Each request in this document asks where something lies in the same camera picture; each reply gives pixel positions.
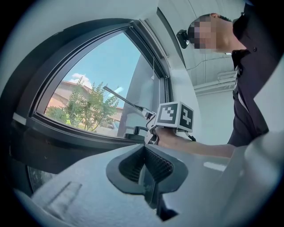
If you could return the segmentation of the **small window pane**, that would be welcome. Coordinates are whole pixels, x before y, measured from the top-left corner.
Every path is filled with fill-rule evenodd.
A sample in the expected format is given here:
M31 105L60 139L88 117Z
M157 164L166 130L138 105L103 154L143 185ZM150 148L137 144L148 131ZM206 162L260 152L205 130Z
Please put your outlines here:
M27 172L33 193L36 192L41 186L46 184L53 177L57 176L56 174L41 171L29 166L27 166Z

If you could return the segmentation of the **person's black clothing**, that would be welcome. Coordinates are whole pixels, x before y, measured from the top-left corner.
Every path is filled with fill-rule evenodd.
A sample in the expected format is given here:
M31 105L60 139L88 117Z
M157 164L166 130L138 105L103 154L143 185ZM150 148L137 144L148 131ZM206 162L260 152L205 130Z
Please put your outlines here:
M233 21L233 34L245 50L233 50L237 69L233 90L233 132L228 141L235 147L245 146L268 132L268 126L255 96L269 80L284 53L281 16L270 12L265 0L245 0L244 11Z

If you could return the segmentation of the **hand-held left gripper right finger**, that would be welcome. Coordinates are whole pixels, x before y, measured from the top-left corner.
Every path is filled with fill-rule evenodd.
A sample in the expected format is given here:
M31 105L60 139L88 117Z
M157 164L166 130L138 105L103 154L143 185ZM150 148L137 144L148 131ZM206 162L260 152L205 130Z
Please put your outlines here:
M162 227L282 226L282 132L237 148L225 165L220 159L156 145L148 149L185 165L186 178L178 190L162 195L166 213L175 213Z

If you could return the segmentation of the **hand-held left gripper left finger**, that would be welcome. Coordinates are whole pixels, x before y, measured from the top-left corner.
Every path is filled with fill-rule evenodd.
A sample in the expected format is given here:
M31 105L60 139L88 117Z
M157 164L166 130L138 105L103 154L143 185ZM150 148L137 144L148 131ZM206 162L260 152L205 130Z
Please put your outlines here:
M29 197L15 194L42 227L159 227L142 195L120 192L108 180L107 164L130 147L79 160Z

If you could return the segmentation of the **blue handled metal squeegee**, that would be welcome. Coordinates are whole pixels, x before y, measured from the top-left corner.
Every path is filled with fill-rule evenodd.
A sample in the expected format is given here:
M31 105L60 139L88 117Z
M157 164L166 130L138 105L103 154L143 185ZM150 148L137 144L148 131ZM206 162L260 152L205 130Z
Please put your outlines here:
M153 115L155 115L154 112L148 110L147 108L144 108L144 107L141 107L141 106L138 106L138 105L136 105L136 104L131 103L131 102L128 101L126 98L124 98L124 97L121 96L120 94L116 93L115 91L113 91L113 90L110 89L109 87L104 86L103 89L106 90L107 92L113 94L113 95L116 96L117 98L123 100L125 103L129 104L130 106L132 106L132 107L138 109L139 111L141 111L141 113L142 113L142 115L143 115L143 117L144 117L145 119L150 120L151 117L152 117Z

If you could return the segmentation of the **dark-framed window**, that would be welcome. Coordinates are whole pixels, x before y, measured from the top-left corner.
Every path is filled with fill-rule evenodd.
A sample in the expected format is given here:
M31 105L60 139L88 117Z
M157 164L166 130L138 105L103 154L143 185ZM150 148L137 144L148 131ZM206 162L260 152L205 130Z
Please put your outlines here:
M126 33L162 83L159 100L173 99L169 71L150 31L138 20L101 19L80 23L41 41L20 61L0 97L3 135L11 156L27 166L59 173L89 155L133 145L135 140L81 131L48 119L42 111L72 66L97 45Z

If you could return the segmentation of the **large window glass pane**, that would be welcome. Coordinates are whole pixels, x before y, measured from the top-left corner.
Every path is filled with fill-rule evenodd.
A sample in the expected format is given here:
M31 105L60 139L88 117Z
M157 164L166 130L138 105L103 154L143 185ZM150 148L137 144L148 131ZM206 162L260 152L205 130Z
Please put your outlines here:
M150 60L124 32L109 36L98 44L92 45L87 53L84 53L81 58L76 58L64 69L52 88L47 91L47 96L41 100L37 112L46 116L44 114L46 107L60 82L64 80L76 83L80 77L83 77L83 83L87 87L91 87L93 83L98 85L103 82L103 86L109 87L133 104L151 111L158 109L161 80L154 72ZM132 133L135 126L146 125L146 119L138 109L121 99L118 100L118 107L122 108L122 116L116 137L123 137L124 133ZM98 128L100 127L90 132L100 134L97 132Z

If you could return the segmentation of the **brick building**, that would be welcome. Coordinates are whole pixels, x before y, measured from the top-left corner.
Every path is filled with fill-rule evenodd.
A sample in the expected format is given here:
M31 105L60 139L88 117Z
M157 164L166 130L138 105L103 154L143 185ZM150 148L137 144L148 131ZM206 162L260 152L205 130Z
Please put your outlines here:
M69 97L72 91L75 89L76 83L68 82L64 80L60 82L55 92L53 93L46 109L50 106L61 107L64 109L69 101ZM91 87L87 87L85 85L83 86L84 86L84 90L83 90L84 94L86 94L87 91L90 91L92 87L92 85ZM106 121L119 121L120 122L121 116L122 116L122 108L117 106L115 113L111 115L110 118Z

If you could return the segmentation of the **silver parked car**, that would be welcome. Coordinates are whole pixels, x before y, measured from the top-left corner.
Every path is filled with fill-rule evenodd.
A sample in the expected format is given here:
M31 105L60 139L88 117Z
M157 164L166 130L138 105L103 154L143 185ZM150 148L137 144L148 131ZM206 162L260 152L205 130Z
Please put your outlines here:
M101 127L98 128L97 132L103 135L116 137L118 134L119 121L105 121Z

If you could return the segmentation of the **person's right forearm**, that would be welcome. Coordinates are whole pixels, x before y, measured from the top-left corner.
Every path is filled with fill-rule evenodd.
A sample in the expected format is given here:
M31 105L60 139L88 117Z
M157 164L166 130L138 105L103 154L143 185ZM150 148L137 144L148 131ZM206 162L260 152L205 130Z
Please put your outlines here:
M231 158L236 148L230 144L205 145L191 141L177 136L174 130L169 128L156 128L155 133L159 137L159 146L191 154Z

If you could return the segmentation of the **thin leafy tree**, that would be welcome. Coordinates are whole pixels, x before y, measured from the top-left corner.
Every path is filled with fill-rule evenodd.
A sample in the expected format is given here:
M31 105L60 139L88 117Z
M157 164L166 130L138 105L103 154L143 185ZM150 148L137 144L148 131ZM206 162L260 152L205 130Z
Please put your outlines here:
M80 77L64 108L71 126L94 132L116 111L119 100L113 96L105 98L103 82L92 84L91 90L83 93L83 77Z

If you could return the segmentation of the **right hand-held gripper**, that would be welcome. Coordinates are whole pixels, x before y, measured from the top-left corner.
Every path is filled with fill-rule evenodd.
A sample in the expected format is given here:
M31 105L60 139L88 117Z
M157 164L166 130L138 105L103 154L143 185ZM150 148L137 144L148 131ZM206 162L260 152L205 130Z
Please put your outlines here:
M154 132L158 127L184 132L189 139L194 141L194 137L190 135L193 132L193 120L194 110L183 102L162 103L158 107L158 112L153 114L146 123L148 132L145 144L158 144L159 138Z

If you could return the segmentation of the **white ceiling pipes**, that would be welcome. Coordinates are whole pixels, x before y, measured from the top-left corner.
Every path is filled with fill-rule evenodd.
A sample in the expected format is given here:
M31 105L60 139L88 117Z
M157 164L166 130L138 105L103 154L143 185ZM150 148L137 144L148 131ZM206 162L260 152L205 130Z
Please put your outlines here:
M237 71L221 72L217 75L217 79L200 85L195 85L194 91L196 95L209 94L210 91L219 91L219 89L229 90L235 85Z

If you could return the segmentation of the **round green shrub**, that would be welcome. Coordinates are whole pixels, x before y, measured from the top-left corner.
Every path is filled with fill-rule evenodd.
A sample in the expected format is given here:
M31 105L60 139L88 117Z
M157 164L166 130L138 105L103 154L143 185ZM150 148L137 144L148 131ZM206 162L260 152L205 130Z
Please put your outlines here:
M61 123L66 123L67 115L63 108L50 106L46 109L45 115Z

